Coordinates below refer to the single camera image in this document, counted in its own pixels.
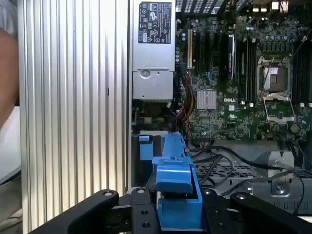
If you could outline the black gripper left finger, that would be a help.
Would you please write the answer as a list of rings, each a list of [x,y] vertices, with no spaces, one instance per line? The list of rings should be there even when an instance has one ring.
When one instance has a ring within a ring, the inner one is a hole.
[[[33,234],[159,234],[150,192],[134,188],[119,196],[101,190],[31,231]]]

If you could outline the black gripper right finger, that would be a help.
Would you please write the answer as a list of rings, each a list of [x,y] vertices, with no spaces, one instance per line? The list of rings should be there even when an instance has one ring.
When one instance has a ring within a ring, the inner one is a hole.
[[[207,234],[310,234],[312,224],[249,193],[224,198],[202,189]]]

